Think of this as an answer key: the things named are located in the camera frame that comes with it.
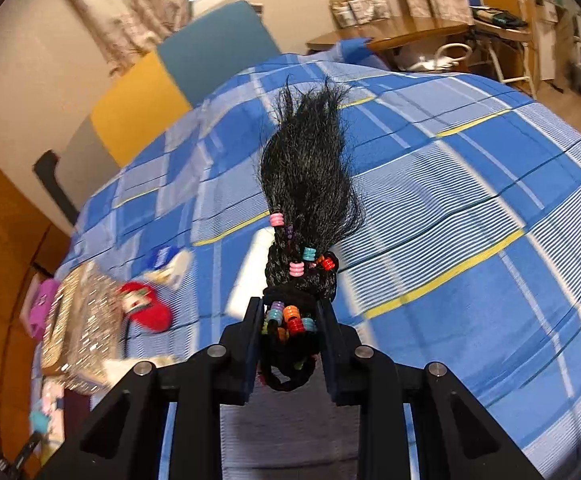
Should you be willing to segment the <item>wooden side table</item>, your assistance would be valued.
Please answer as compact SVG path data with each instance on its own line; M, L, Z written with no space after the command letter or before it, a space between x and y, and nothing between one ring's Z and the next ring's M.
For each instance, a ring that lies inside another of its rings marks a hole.
M339 41L362 38L367 40L367 47L372 52L391 65L389 55L395 49L423 40L465 35L469 29L471 29L469 24L442 18L398 16L328 32L318 38L308 40L306 47L309 52L315 53L329 50Z

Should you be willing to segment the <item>red reindeer christmas sock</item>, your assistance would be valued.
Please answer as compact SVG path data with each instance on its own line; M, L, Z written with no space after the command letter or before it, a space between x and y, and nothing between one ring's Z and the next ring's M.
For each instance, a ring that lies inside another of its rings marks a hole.
M153 286L128 282L120 287L119 295L121 309L128 320L154 333L169 330L172 310L159 299Z

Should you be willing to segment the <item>sparkly silver box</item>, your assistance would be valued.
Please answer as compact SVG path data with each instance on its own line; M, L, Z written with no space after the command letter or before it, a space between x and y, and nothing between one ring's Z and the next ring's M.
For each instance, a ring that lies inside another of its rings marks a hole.
M90 396L108 388L105 362L123 354L121 283L95 262L77 266L59 284L42 340L46 377Z

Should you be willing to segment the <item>blue checkered tablecloth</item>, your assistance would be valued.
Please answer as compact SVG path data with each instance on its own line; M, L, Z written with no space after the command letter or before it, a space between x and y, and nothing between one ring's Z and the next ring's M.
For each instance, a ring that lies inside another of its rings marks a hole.
M548 479L581 479L581 133L469 74L391 73L359 40L231 77L81 209L66 275L130 281L155 248L189 250L171 330L132 327L132 358L187 358L235 321L228 296L271 228L257 166L286 84L330 81L364 210L337 244L338 320L395 361L443 362Z

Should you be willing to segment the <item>multicolour sofa backrest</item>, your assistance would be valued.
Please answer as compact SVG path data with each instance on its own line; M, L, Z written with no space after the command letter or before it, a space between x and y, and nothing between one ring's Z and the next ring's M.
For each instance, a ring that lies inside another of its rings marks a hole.
M33 172L73 226L95 191L234 75L280 54L255 8L220 6L185 26L117 79L70 138Z

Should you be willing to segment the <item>patterned curtain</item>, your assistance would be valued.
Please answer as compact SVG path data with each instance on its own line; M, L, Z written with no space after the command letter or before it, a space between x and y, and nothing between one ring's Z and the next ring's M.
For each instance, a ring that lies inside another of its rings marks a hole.
M130 70L192 18L190 0L70 1L114 77Z

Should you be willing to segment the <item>purple gift box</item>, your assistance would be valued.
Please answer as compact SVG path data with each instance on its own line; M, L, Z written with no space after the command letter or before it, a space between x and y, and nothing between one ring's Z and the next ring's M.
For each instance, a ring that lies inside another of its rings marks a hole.
M19 321L25 332L34 340L42 341L45 323L51 311L59 282L54 278L42 280L39 274L31 279L19 312Z

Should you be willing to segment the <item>beige knitted cloth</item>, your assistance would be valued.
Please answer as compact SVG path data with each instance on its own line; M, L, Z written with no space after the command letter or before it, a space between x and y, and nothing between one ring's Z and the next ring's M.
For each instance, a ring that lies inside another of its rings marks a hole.
M156 367L164 367L172 364L178 363L178 359L175 356L151 356L150 358L138 358L138 359L106 359L103 362L103 386L102 389L107 391L112 389L117 382L126 375L129 370L142 362L151 362Z

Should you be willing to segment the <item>black beaded hair wig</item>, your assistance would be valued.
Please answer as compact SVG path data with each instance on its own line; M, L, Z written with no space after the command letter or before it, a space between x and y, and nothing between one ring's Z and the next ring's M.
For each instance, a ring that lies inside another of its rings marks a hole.
M276 131L260 157L274 237L264 268L259 376L276 391L303 386L315 371L317 307L337 292L333 248L363 223L341 122L345 97L330 81L306 91L286 84L277 96Z

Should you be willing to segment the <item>white sponge block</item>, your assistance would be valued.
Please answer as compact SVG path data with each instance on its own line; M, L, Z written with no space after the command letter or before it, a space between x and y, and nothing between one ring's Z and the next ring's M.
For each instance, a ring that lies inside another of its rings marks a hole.
M264 228L255 233L228 296L225 315L241 320L246 313L250 298L261 296L263 289L266 288L264 270L266 270L268 252L273 241L272 228Z

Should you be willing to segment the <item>blue plush toy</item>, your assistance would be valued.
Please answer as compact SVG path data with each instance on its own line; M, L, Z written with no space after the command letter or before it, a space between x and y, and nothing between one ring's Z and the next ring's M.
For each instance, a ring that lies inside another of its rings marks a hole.
M51 423L51 417L40 411L32 411L29 415L31 429L33 432L45 436Z

